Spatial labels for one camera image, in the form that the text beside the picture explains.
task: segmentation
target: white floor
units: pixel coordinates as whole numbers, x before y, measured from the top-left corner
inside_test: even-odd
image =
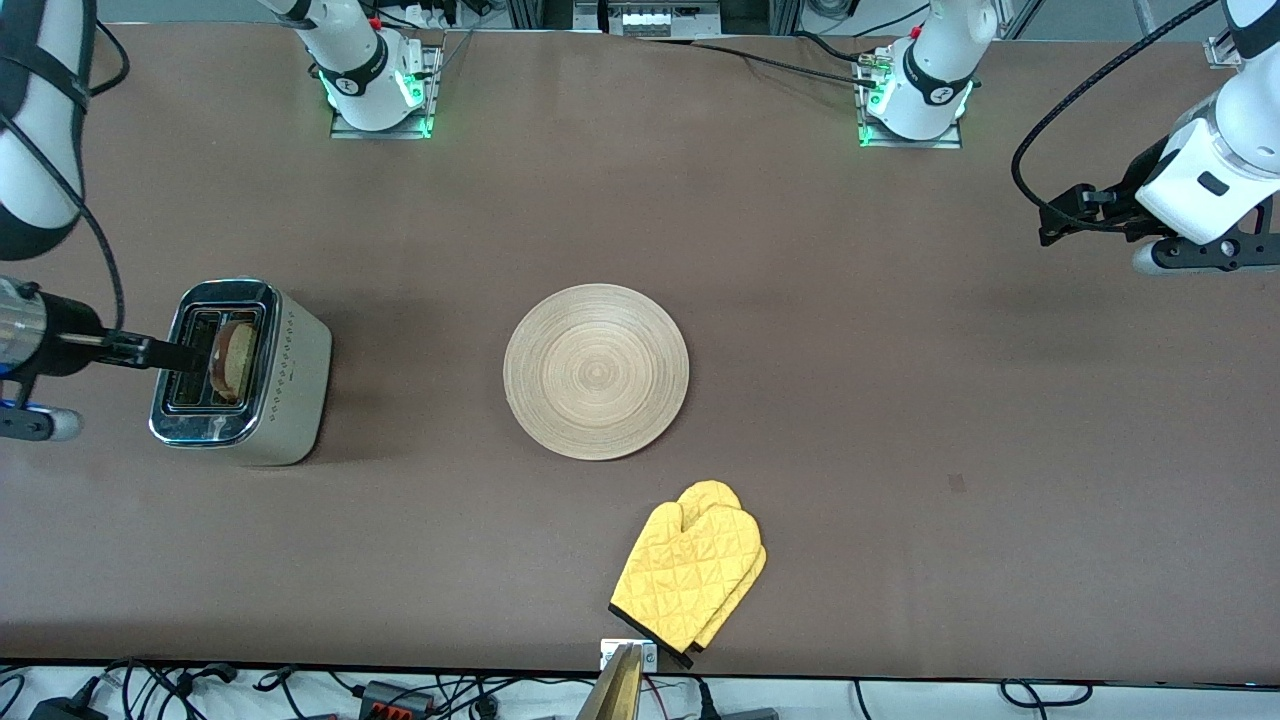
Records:
[[[31,667],[26,674],[26,689],[4,717],[28,717],[36,703],[50,697],[70,697],[86,679],[100,667]],[[252,688],[264,673],[241,671],[230,685],[216,679],[200,680],[192,703],[209,720],[289,720],[294,715],[280,691],[261,693]],[[119,680],[123,671],[113,678]],[[347,683],[381,680],[404,688],[434,684],[429,675],[389,675],[339,673]],[[452,676],[445,676],[448,687]],[[671,720],[698,717],[700,702],[696,685],[686,678],[655,676],[660,688],[666,715]],[[781,720],[854,719],[863,720],[854,700],[852,683],[846,680],[762,680],[709,678],[712,696],[721,714],[772,707]],[[0,688],[0,707],[13,691],[13,684]],[[140,697],[142,673],[134,671],[131,698]],[[358,716],[358,701],[338,687],[324,673],[298,673],[289,680],[300,708],[307,715],[342,719]],[[1048,700],[1079,694],[1079,689],[1037,685]],[[577,715],[590,688],[568,683],[543,685],[520,683],[497,694],[499,720],[538,720],[548,717],[572,719]],[[1001,700],[993,683],[927,683],[864,680],[867,707],[874,720],[1037,720],[1030,710],[1014,707]],[[147,717],[157,719],[160,697],[147,710]],[[99,684],[92,707],[105,712],[111,720],[124,717],[120,691],[108,682]],[[1051,708],[1050,720],[1262,720],[1280,717],[1280,693],[1271,691],[1231,689],[1174,689],[1174,688],[1097,688],[1087,703],[1070,708]],[[170,720],[183,720],[186,714],[177,702],[165,712]],[[465,712],[457,717],[465,719]],[[645,692],[640,700],[639,720],[662,720],[663,712]]]

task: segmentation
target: black cable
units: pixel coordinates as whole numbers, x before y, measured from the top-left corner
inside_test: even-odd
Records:
[[[470,685],[467,685],[465,688],[461,687],[461,683],[458,683],[457,685],[454,685],[453,694],[449,696],[449,700],[447,700],[444,702],[444,705],[440,706],[440,708],[438,708],[435,711],[435,715],[438,715],[440,717],[451,717],[451,716],[453,716],[453,714],[457,712],[457,710],[454,710],[453,705],[458,701],[458,698],[466,697],[467,693],[470,693],[471,691],[474,691],[476,688],[483,688],[483,685],[481,685],[483,682],[484,682],[484,679],[477,676],[475,680],[471,682]]]
[[[887,23],[881,23],[881,24],[878,24],[876,27],[869,27],[869,28],[864,29],[863,32],[859,32],[856,35],[850,35],[849,37],[867,37],[868,35],[876,32],[877,29],[884,29],[884,28],[887,28],[890,26],[896,26],[897,23],[900,23],[902,20],[909,20],[909,19],[911,19],[911,15],[915,15],[916,13],[920,13],[920,12],[924,12],[924,10],[928,10],[928,9],[929,9],[929,4],[925,3],[924,5],[920,5],[919,8],[911,10],[910,13],[908,13],[905,15],[902,15],[901,18],[893,18],[892,20],[890,20]]]
[[[476,694],[476,697],[474,697],[474,698],[463,702],[462,705],[460,705],[457,707],[451,707],[449,712],[447,712],[443,717],[445,717],[445,719],[452,717],[453,715],[456,715],[456,714],[458,714],[458,712],[461,712],[461,711],[471,707],[472,705],[480,702],[481,700],[485,700],[488,697],[493,697],[498,692],[504,691],[504,689],[509,688],[511,685],[515,685],[516,683],[521,682],[522,679],[524,678],[515,678],[515,679],[503,680],[495,688],[488,689],[488,691],[483,691],[479,694]]]
[[[156,711],[156,720],[164,720],[164,711],[169,707],[169,701],[174,697],[177,696],[165,696],[164,702],[160,703],[160,710]]]
[[[365,0],[360,0],[360,6],[364,8],[365,12],[372,12],[374,14],[376,14],[379,17],[379,20],[390,20],[396,23],[393,26],[387,26],[392,29],[421,29],[413,27],[412,24],[406,23],[404,20],[397,18],[396,15],[388,14],[387,10],[383,10],[378,5],[378,0],[372,0],[372,4],[366,3]]]
[[[72,696],[70,706],[78,710],[88,708],[93,703],[93,691],[97,689],[97,684],[101,682],[102,675],[93,675],[88,680],[84,680],[81,689],[76,691],[76,694]]]
[[[18,702],[18,696],[20,696],[23,688],[27,687],[27,678],[24,675],[9,675],[4,680],[0,680],[0,688],[8,685],[9,683],[18,683],[18,687],[13,689],[13,694],[9,696],[9,701],[4,703],[4,707],[0,707],[0,717],[8,715],[9,710],[13,708],[13,703]]]
[[[881,23],[881,24],[878,24],[878,26],[876,26],[873,28],[864,29],[863,32],[859,32],[858,35],[851,35],[850,37],[863,37],[865,35],[876,32],[877,29],[882,29],[882,28],[886,28],[888,26],[897,24],[897,23],[900,23],[900,22],[902,22],[905,19],[909,19],[911,15],[914,15],[914,14],[916,14],[919,12],[928,10],[928,9],[929,9],[928,5],[920,5],[919,8],[911,10],[910,13],[902,15],[901,18],[892,19],[892,20],[890,20],[887,23]],[[840,50],[836,50],[835,47],[832,47],[826,40],[822,38],[820,35],[818,35],[815,32],[809,32],[806,29],[797,29],[797,31],[792,32],[791,35],[794,37],[803,37],[805,40],[813,41],[814,45],[817,45],[819,49],[822,49],[823,53],[831,55],[832,58],[836,58],[838,60],[844,60],[846,63],[856,63],[858,61],[858,54],[856,53],[841,53]]]
[[[302,714],[296,700],[293,700],[293,691],[289,689],[289,676],[297,673],[298,669],[294,665],[285,665],[279,670],[273,670],[253,683],[253,689],[261,693],[269,693],[275,688],[284,691],[284,700],[289,703],[289,710],[293,710],[293,715],[298,720],[307,720],[307,716]]]
[[[1070,108],[1071,104],[1079,100],[1082,95],[1089,91],[1089,88],[1102,82],[1103,78],[1115,72],[1116,68],[1119,68],[1120,65],[1128,63],[1130,59],[1133,59],[1134,55],[1142,53],[1143,50],[1153,45],[1157,40],[1169,35],[1174,28],[1194,18],[1196,15],[1203,13],[1216,3],[1217,0],[1198,0],[1190,8],[1183,10],[1181,13],[1178,13],[1167,23],[1153,29],[1151,35],[1143,37],[1138,42],[1134,42],[1124,53],[1116,55],[1107,64],[1102,65],[1096,73],[1089,76],[1084,82],[1076,86],[1075,90],[1068,94],[1068,96],[1064,97],[1061,102],[1055,105],[1053,109],[1050,110],[1048,114],[1041,119],[1041,122],[1036,123],[1036,127],[1033,127],[1030,132],[1027,133],[1027,137],[1023,138],[1023,142],[1019,143],[1018,150],[1014,150],[1014,158],[1012,161],[1010,163],[1010,172],[1014,176],[1014,184],[1018,186],[1018,190],[1027,197],[1027,200],[1030,200],[1041,210],[1046,210],[1050,214],[1055,215],[1059,220],[1065,222],[1069,227],[1088,229],[1088,231],[1098,231],[1098,232],[1124,232],[1124,228],[1121,227],[1120,222],[1088,223],[1084,220],[1078,220],[1068,215],[1066,213],[1059,210],[1057,208],[1053,208],[1048,202],[1046,202],[1044,199],[1036,195],[1036,192],[1032,191],[1030,186],[1027,184],[1027,181],[1023,179],[1023,156],[1027,155],[1027,151],[1030,150],[1032,143],[1036,142],[1036,138],[1038,138],[1041,133],[1044,132],[1044,129],[1050,126],[1050,123],[1057,119],[1057,117],[1061,115],[1062,111]]]
[[[110,666],[108,666],[108,669],[104,670],[104,673],[110,673],[110,671],[111,671]],[[124,720],[133,720],[133,706],[129,703],[129,680],[132,679],[133,679],[133,659],[131,657],[128,660],[128,665],[124,669],[124,679],[120,680],[120,710],[124,711]],[[147,684],[143,683],[140,694],[146,689]]]
[[[858,696],[858,710],[863,712],[863,720],[872,720],[872,714],[867,710],[867,698],[863,697],[861,680],[854,680],[854,694]]]
[[[102,85],[96,85],[91,87],[88,90],[91,97],[97,97],[99,95],[124,82],[124,78],[129,77],[129,69],[132,68],[129,63],[129,54],[124,50],[124,45],[122,45],[120,41],[115,38],[115,35],[111,33],[111,31],[106,29],[106,26],[102,24],[102,20],[97,20],[97,29],[102,31],[102,35],[105,35],[106,38],[111,41],[111,45],[115,46],[115,53],[120,56],[120,70],[115,73],[115,77],[104,82]]]
[[[31,137],[13,122],[13,118],[5,113],[0,113],[0,124],[3,124],[6,131],[12,132],[13,136],[18,138],[18,142],[27,149],[27,152],[31,152],[31,156],[36,159],[36,163],[38,163],[40,167],[49,173],[49,177],[54,178],[58,187],[60,187],[63,193],[67,195],[73,205],[76,205],[76,209],[79,210],[84,222],[88,223],[88,227],[93,231],[93,237],[97,238],[97,247],[102,251],[102,260],[106,261],[106,272],[111,275],[111,292],[115,296],[115,322],[111,327],[113,329],[119,331],[124,327],[124,283],[120,281],[120,269],[115,265],[115,254],[111,252],[111,243],[106,240],[106,232],[102,231],[102,225],[99,224],[97,218],[95,218],[93,213],[90,211],[88,205],[84,204],[84,199],[76,192],[76,188],[72,187],[72,183],[65,176],[63,176],[61,170],[59,170],[52,161],[49,160],[49,156],[40,150],[36,142],[32,141]]]
[[[783,63],[782,60],[774,60],[772,58],[763,58],[760,55],[753,55],[751,53],[744,53],[741,50],[735,50],[732,47],[721,47],[719,45],[703,45],[701,42],[681,42],[678,45],[687,45],[690,47],[701,47],[703,50],[714,50],[717,53],[727,53],[730,55],[736,55],[745,60],[753,60],[756,63],[764,63],[765,65],[773,65],[774,68],[782,68],[783,70],[790,70],[792,73],[800,73],[803,76],[817,77],[822,79],[829,79],[835,82],[842,82],[846,85],[859,85],[863,87],[876,87],[876,83],[869,79],[859,79],[846,76],[837,76],[835,73],[824,73],[822,70],[815,70],[813,68],[803,68],[800,65],[792,65],[791,63]]]
[[[147,707],[151,707],[151,698],[155,697],[156,691],[159,689],[160,689],[160,683],[155,682],[155,678],[147,678],[147,682],[142,683],[142,689],[138,691],[138,694],[142,696],[141,697],[142,706],[138,707],[138,720],[146,719]],[[132,720],[133,706],[137,705],[137,702],[138,701],[134,700],[133,703],[129,705],[129,715],[127,716],[129,720]]]
[[[195,717],[198,717],[200,720],[209,720],[209,717],[205,717],[205,714],[204,714],[204,712],[201,712],[200,710],[197,710],[197,708],[196,708],[196,706],[191,703],[191,701],[189,701],[189,700],[187,698],[187,694],[186,694],[186,693],[183,693],[183,692],[180,692],[180,691],[178,689],[178,687],[177,687],[177,685],[174,685],[173,680],[170,680],[170,679],[169,679],[169,671],[161,671],[161,673],[157,673],[157,671],[156,671],[156,669],[151,667],[151,666],[150,666],[150,665],[147,665],[146,662],[141,662],[140,665],[141,665],[141,666],[142,666],[142,667],[143,667],[143,669],[145,669],[145,670],[146,670],[147,673],[150,673],[152,678],[155,678],[156,683],[157,683],[157,684],[159,684],[159,685],[160,685],[161,688],[164,688],[164,691],[165,691],[166,693],[169,693],[169,696],[170,696],[170,697],[177,697],[177,698],[178,698],[178,702],[180,702],[180,703],[182,703],[182,706],[183,706],[183,707],[184,707],[184,708],[187,710],[187,719],[188,719],[188,720],[189,720],[189,719],[191,719],[192,716],[195,716]],[[161,703],[161,715],[164,714],[164,710],[163,710],[163,708],[164,708],[164,703]]]
[[[475,689],[475,687],[479,684],[476,680],[470,680],[471,684],[463,688],[462,683],[466,682],[468,682],[466,678],[458,678],[456,682],[452,683],[453,694],[448,694],[444,692],[444,687],[440,684],[439,678],[436,678],[436,687],[440,689],[440,700],[443,702],[440,703],[440,707],[434,708],[433,715],[443,715],[447,711],[447,708],[449,708],[454,702],[457,702],[460,697],[467,694],[468,692]]]
[[[792,37],[803,37],[805,40],[812,40],[814,42],[814,45],[817,45],[819,49],[822,49],[823,53],[831,55],[832,58],[836,58],[837,60],[844,60],[846,63],[856,63],[858,61],[858,55],[856,54],[841,53],[840,50],[836,50],[831,45],[827,45],[827,41],[823,40],[820,35],[809,32],[806,29],[797,29],[797,31],[792,32],[791,36]]]
[[[347,683],[343,683],[342,678],[339,678],[338,674],[334,673],[333,670],[329,670],[329,676],[333,678],[333,682],[335,682],[339,685],[342,685],[344,691],[347,691],[348,693],[356,696],[356,688],[358,685],[348,685]]]
[[[586,678],[558,678],[558,679],[553,679],[553,680],[548,680],[545,678],[521,678],[521,679],[526,680],[526,682],[530,682],[530,683],[538,683],[539,685],[563,685],[564,683],[582,683],[584,685],[595,687],[595,680],[588,680]],[[676,687],[672,683],[654,683],[654,685],[658,687],[658,688],[675,688]]]
[[[1027,702],[1024,700],[1018,700],[1014,696],[1009,694],[1009,685],[1011,684],[1020,685],[1024,691],[1027,691],[1027,694],[1030,696],[1032,701]],[[1000,697],[1005,698],[1005,702],[1007,702],[1009,705],[1021,707],[1023,710],[1036,710],[1039,712],[1041,720],[1048,720],[1050,707],[1075,707],[1078,705],[1084,705],[1085,702],[1089,702],[1089,698],[1093,697],[1093,685],[1084,685],[1084,693],[1080,694],[1080,697],[1073,697],[1070,700],[1046,701],[1041,700],[1039,693],[1037,693],[1036,688],[1033,688],[1032,684],[1028,683],[1027,680],[1019,680],[1018,678],[1006,678],[1000,682]]]
[[[721,720],[719,711],[716,710],[716,701],[712,698],[712,689],[707,687],[707,680],[694,676],[698,682],[698,694],[703,701],[703,711],[698,716],[698,720]]]

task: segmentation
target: cable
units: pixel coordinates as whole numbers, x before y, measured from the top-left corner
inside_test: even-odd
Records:
[[[169,707],[169,701],[173,700],[173,698],[175,698],[175,697],[178,697],[178,696],[173,696],[173,694],[165,696],[164,702],[160,703],[160,710],[156,711],[156,720],[164,720],[164,711],[165,711],[165,708]]]
[[[675,45],[687,45],[689,47],[701,47],[703,50],[714,50],[717,53],[726,53],[728,55],[736,55],[745,60],[754,60],[756,63],[773,65],[774,68],[782,68],[783,70],[800,73],[803,76],[812,76],[822,79],[829,79],[833,82],[842,82],[846,85],[859,85],[861,87],[876,87],[876,83],[869,79],[859,79],[846,76],[837,76],[835,73],[824,73],[822,70],[815,70],[813,68],[803,68],[800,65],[792,65],[790,63],[783,63],[782,60],[774,60],[772,58],[762,58],[760,55],[753,55],[750,53],[744,53],[741,50],[735,50],[732,47],[721,47],[719,45],[703,45],[701,42],[676,42]]]
[[[356,688],[357,688],[357,685],[348,685],[347,683],[343,683],[343,682],[342,682],[342,678],[339,678],[339,676],[338,676],[338,674],[337,674],[337,673],[334,673],[333,670],[329,670],[329,676],[330,676],[330,678],[333,678],[333,682],[335,682],[335,683],[338,683],[339,685],[342,685],[342,687],[343,687],[343,689],[346,689],[346,691],[347,691],[348,693],[351,693],[351,694],[356,694]]]
[[[298,707],[298,702],[296,700],[293,700],[293,691],[289,689],[289,676],[293,675],[297,671],[298,671],[298,667],[296,665],[285,665],[284,667],[280,667],[279,670],[273,670],[273,671],[262,675],[261,678],[259,678],[257,682],[253,683],[253,689],[257,691],[257,692],[260,692],[260,693],[269,693],[269,692],[274,691],[275,688],[280,688],[282,691],[284,691],[284,700],[288,701],[289,708],[293,710],[293,715],[298,720],[307,720],[307,716],[303,715],[302,710]]]
[[[887,28],[890,26],[896,26],[900,22],[909,20],[909,19],[911,19],[913,15],[915,15],[918,13],[923,13],[924,10],[928,10],[928,9],[929,9],[929,4],[925,3],[924,5],[920,5],[919,8],[911,10],[910,13],[908,13],[905,15],[902,15],[901,18],[893,18],[892,20],[890,20],[887,23],[881,23],[881,24],[878,24],[876,27],[869,27],[869,28],[864,29],[863,32],[859,32],[859,33],[855,33],[855,35],[850,35],[849,37],[867,37],[868,35],[876,32],[877,29],[884,29],[884,28]]]
[[[1169,35],[1174,28],[1194,18],[1196,15],[1203,13],[1216,3],[1217,0],[1198,0],[1190,8],[1183,10],[1181,13],[1178,13],[1167,23],[1160,26],[1158,28],[1152,31],[1151,35],[1143,37],[1138,42],[1134,42],[1124,53],[1116,55],[1107,64],[1102,65],[1102,68],[1100,68],[1098,72],[1089,76],[1084,82],[1076,86],[1075,90],[1068,94],[1068,96],[1064,97],[1061,102],[1055,105],[1053,109],[1050,110],[1048,114],[1041,119],[1041,122],[1036,123],[1036,127],[1033,127],[1030,132],[1027,133],[1027,137],[1023,138],[1021,143],[1019,143],[1018,150],[1014,150],[1014,158],[1010,163],[1010,172],[1014,176],[1014,184],[1018,186],[1018,190],[1023,193],[1023,196],[1030,200],[1041,210],[1046,210],[1050,214],[1055,215],[1059,220],[1068,223],[1069,227],[1075,227],[1079,229],[1088,229],[1088,231],[1098,231],[1098,232],[1124,232],[1120,223],[1088,223],[1084,220],[1078,220],[1068,215],[1066,213],[1059,210],[1057,208],[1053,208],[1048,202],[1046,202],[1044,199],[1036,195],[1036,192],[1032,191],[1030,186],[1027,184],[1027,181],[1023,179],[1023,156],[1027,155],[1027,151],[1030,150],[1032,143],[1036,142],[1036,138],[1038,138],[1041,133],[1044,132],[1044,129],[1050,126],[1050,123],[1057,119],[1059,115],[1061,115],[1068,108],[1071,106],[1071,104],[1079,100],[1082,95],[1088,92],[1089,88],[1102,82],[1103,78],[1115,72],[1116,68],[1119,68],[1120,65],[1128,63],[1130,59],[1133,59],[1134,55],[1142,53],[1143,50],[1153,45],[1157,40]]]
[[[703,712],[698,716],[699,720],[721,720],[719,711],[716,710],[716,701],[712,700],[712,689],[707,687],[707,680],[694,675],[694,680],[698,680],[698,694],[703,700]]]
[[[109,665],[108,669],[104,670],[104,673],[110,673],[110,671],[111,671],[111,667]],[[128,664],[127,664],[125,669],[124,669],[124,680],[120,680],[120,710],[124,711],[124,720],[133,720],[133,703],[137,703],[137,698],[134,698],[133,703],[129,703],[129,680],[132,680],[132,679],[133,679],[133,659],[131,657],[128,660]],[[141,692],[145,692],[146,689],[147,689],[147,683],[142,683],[142,691],[140,691],[140,694],[141,694]],[[146,712],[146,707],[147,707],[146,703],[142,703],[142,711],[143,712]]]
[[[169,693],[169,697],[165,698],[165,702],[160,705],[160,715],[157,715],[157,720],[164,716],[164,707],[165,707],[165,705],[168,703],[168,701],[170,698],[174,698],[174,697],[177,697],[178,702],[180,702],[182,706],[187,710],[187,720],[191,720],[192,716],[198,717],[200,720],[209,720],[209,717],[205,717],[205,714],[201,712],[200,710],[197,710],[196,706],[192,705],[191,701],[187,698],[187,696],[189,693],[184,693],[184,692],[179,691],[179,688],[177,685],[174,685],[173,680],[169,679],[169,673],[172,673],[173,670],[161,670],[161,671],[157,671],[156,669],[151,667],[146,662],[141,662],[140,665],[147,673],[150,673],[152,678],[155,678],[155,682],[157,683],[159,687],[164,688],[164,691],[166,693]],[[145,702],[143,702],[142,711],[146,712],[146,703]]]
[[[831,45],[827,45],[826,40],[823,40],[822,37],[818,37],[818,35],[812,33],[812,32],[809,32],[806,29],[797,29],[797,31],[792,32],[791,36],[792,37],[803,37],[805,40],[812,40],[815,45],[818,45],[818,47],[822,49],[823,53],[831,55],[832,58],[844,60],[846,63],[856,63],[858,61],[858,55],[856,54],[851,55],[849,53],[841,53],[840,50],[836,50]]]
[[[72,696],[70,707],[76,710],[87,710],[88,706],[93,703],[93,691],[97,689],[97,684],[101,682],[102,675],[93,675],[88,680],[84,680],[81,689],[76,691],[76,694]]]
[[[360,6],[364,8],[366,13],[371,12],[375,15],[378,15],[379,20],[390,20],[390,22],[396,23],[396,24],[387,26],[387,27],[389,27],[392,29],[422,29],[422,28],[416,28],[416,27],[406,23],[404,20],[397,18],[396,15],[392,15],[392,14],[387,13],[387,10],[383,10],[378,5],[378,0],[372,0],[371,4],[367,3],[366,0],[360,0]]]
[[[1010,684],[1021,685],[1021,688],[1027,691],[1027,694],[1030,696],[1032,702],[1018,700],[1014,696],[1009,694]],[[1080,697],[1074,697],[1071,700],[1046,701],[1041,700],[1039,693],[1037,693],[1036,688],[1033,688],[1032,684],[1028,683],[1027,680],[1019,680],[1018,678],[1006,678],[1000,682],[1000,697],[1005,698],[1005,702],[1007,702],[1009,705],[1021,707],[1023,710],[1036,710],[1039,712],[1041,720],[1048,720],[1047,708],[1050,707],[1075,707],[1078,705],[1084,705],[1085,702],[1089,702],[1089,698],[1093,697],[1093,685],[1084,685],[1084,693]]]
[[[138,708],[140,720],[146,717],[147,707],[151,707],[151,698],[155,697],[156,691],[160,689],[160,683],[157,683],[155,678],[147,678],[147,682],[142,684],[142,689],[146,691],[147,694],[142,696],[142,707]],[[137,700],[133,701],[133,705],[137,705]],[[133,705],[129,705],[129,715],[127,717],[132,719]]]
[[[649,675],[644,676],[644,682],[649,683],[649,689],[653,691],[653,700],[658,703],[658,710],[662,712],[662,720],[671,720],[671,715],[667,715],[667,705],[662,702],[662,693],[658,692],[658,685],[653,684],[653,679]]]
[[[97,20],[97,29],[102,31],[102,35],[105,35],[106,38],[111,41],[111,45],[115,46],[115,53],[120,56],[120,70],[115,73],[115,77],[104,82],[102,85],[96,85],[91,87],[88,90],[91,97],[97,97],[99,95],[102,95],[108,90],[111,90],[113,87],[124,82],[124,78],[129,77],[129,69],[132,68],[129,63],[129,54],[124,50],[124,45],[120,45],[120,41],[115,38],[115,35],[111,33],[111,31],[106,29],[106,26],[102,24],[102,20]]]
[[[452,50],[452,51],[449,53],[449,55],[448,55],[447,58],[444,58],[444,61],[443,61],[443,63],[440,63],[440,74],[444,74],[444,68],[448,68],[448,67],[449,67],[449,63],[452,63],[452,61],[453,61],[453,56],[454,56],[454,55],[457,55],[457,54],[458,54],[458,51],[460,51],[460,50],[462,50],[462,47],[463,47],[463,46],[466,46],[466,44],[471,41],[471,36],[472,36],[472,35],[475,35],[475,32],[476,32],[477,29],[480,29],[481,27],[484,27],[484,26],[489,24],[489,22],[490,22],[490,20],[493,20],[494,18],[497,18],[497,17],[499,17],[499,15],[500,15],[500,13],[498,13],[498,12],[490,12],[490,13],[489,13],[488,15],[480,15],[479,18],[476,18],[476,22],[471,23],[471,27],[468,27],[468,28],[466,29],[466,33],[467,33],[467,36],[466,36],[466,37],[463,37],[463,38],[462,38],[462,40],[461,40],[461,41],[458,42],[457,47],[454,47],[454,49],[453,49],[453,50]],[[444,38],[445,38],[445,40],[448,40],[448,37],[449,37],[449,31],[444,31]]]
[[[910,13],[902,15],[901,18],[892,19],[892,20],[890,20],[887,23],[881,23],[881,24],[878,24],[878,26],[876,26],[873,28],[864,29],[863,32],[859,32],[858,35],[851,35],[850,38],[863,37],[865,35],[876,32],[877,29],[882,29],[882,28],[886,28],[888,26],[897,24],[897,23],[900,23],[900,22],[902,22],[905,19],[909,19],[911,15],[914,15],[914,14],[916,14],[919,12],[928,10],[928,9],[929,9],[928,5],[920,5],[919,8],[911,10]],[[806,29],[797,29],[797,31],[792,32],[791,36],[792,37],[803,37],[805,40],[812,40],[818,47],[822,49],[823,53],[831,55],[832,58],[837,58],[837,59],[844,60],[846,63],[856,63],[858,61],[858,53],[841,53],[840,50],[836,50],[835,47],[832,47],[831,45],[828,45],[827,41],[823,40],[815,32],[809,32]]]
[[[6,131],[12,132],[13,136],[18,138],[18,142],[27,149],[27,152],[31,152],[31,156],[36,159],[36,163],[38,163],[40,167],[49,173],[49,177],[58,183],[58,187],[60,187],[63,193],[67,195],[67,199],[76,205],[76,209],[79,210],[84,222],[88,223],[88,227],[93,231],[93,237],[97,238],[97,247],[102,251],[102,260],[106,261],[106,272],[111,275],[111,293],[115,296],[115,322],[111,328],[119,331],[124,327],[124,283],[120,281],[120,269],[115,265],[115,254],[111,252],[111,243],[106,240],[106,232],[102,231],[102,225],[99,224],[97,218],[95,218],[93,213],[90,211],[88,205],[84,204],[84,199],[76,192],[76,188],[72,187],[72,183],[65,176],[63,176],[61,170],[59,170],[52,161],[49,160],[49,156],[40,150],[36,142],[31,140],[31,137],[23,132],[17,123],[13,122],[13,118],[0,111],[0,124],[3,124]]]
[[[4,707],[0,707],[0,717],[8,715],[9,710],[13,708],[13,703],[18,702],[18,696],[20,696],[22,691],[27,687],[27,678],[26,675],[9,675],[4,680],[0,680],[0,688],[8,685],[9,683],[18,683],[18,687],[13,689],[13,694],[9,696],[9,701],[4,703]]]
[[[502,692],[502,691],[504,691],[504,689],[507,689],[511,685],[515,685],[517,683],[526,683],[526,682],[529,682],[529,683],[538,683],[538,684],[541,684],[541,685],[559,685],[559,684],[564,684],[564,683],[582,683],[582,684],[586,684],[586,685],[595,685],[595,682],[588,680],[585,678],[544,679],[544,678],[524,676],[524,678],[507,678],[506,680],[502,680],[498,685],[495,685],[493,688],[485,688],[485,685],[484,685],[485,679],[486,678],[483,676],[483,675],[475,675],[474,679],[468,679],[468,676],[460,676],[457,680],[452,680],[452,682],[445,683],[445,682],[443,682],[440,679],[439,675],[436,675],[434,684],[419,685],[416,688],[408,688],[408,689],[401,691],[399,694],[392,697],[384,705],[387,705],[387,706],[394,706],[397,702],[399,702],[401,700],[403,700],[403,698],[406,698],[406,697],[408,697],[408,696],[411,696],[413,693],[419,693],[419,692],[422,692],[422,691],[430,691],[430,689],[434,688],[435,691],[438,691],[440,693],[442,697],[444,697],[447,694],[448,694],[448,697],[444,700],[444,702],[440,703],[439,707],[436,707],[436,708],[434,708],[431,711],[430,716],[431,717],[438,717],[440,720],[448,720],[448,719],[453,717],[454,715],[462,712],[463,710],[470,711],[470,708],[472,706],[475,706],[477,702],[480,702],[480,701],[483,701],[485,698],[493,697],[497,693],[499,693],[499,692]],[[653,683],[652,680],[649,680],[649,683],[650,683],[650,689],[645,689],[645,691],[641,691],[641,692],[654,692],[654,693],[657,693],[657,691],[659,688],[673,688],[673,687],[677,687],[677,685],[671,684],[671,683]],[[452,694],[445,693],[444,685],[452,685],[453,687]],[[273,684],[268,689],[274,689],[274,688],[275,688],[275,685]],[[463,702],[460,703],[458,700],[466,697],[466,694],[470,693],[471,691],[477,691],[476,697],[468,698],[468,700],[466,700],[466,701],[463,701]],[[362,716],[360,720],[372,720],[374,717],[375,717],[375,715],[371,711],[369,715]]]
[[[872,714],[867,710],[867,698],[863,697],[863,682],[854,680],[854,694],[858,696],[858,710],[863,714],[863,720],[872,720]]]

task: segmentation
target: power adapter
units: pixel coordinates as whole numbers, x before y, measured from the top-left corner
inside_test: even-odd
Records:
[[[106,715],[92,707],[82,707],[69,697],[54,697],[40,701],[31,711],[29,720],[106,720]]]
[[[360,716],[379,720],[426,720],[431,712],[431,696],[406,692],[407,689],[376,680],[369,683],[360,696]]]

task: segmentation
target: bread slice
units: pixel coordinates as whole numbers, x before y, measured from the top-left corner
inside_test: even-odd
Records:
[[[209,365],[209,384],[228,402],[241,402],[253,373],[257,331],[252,323],[227,323],[214,338]]]

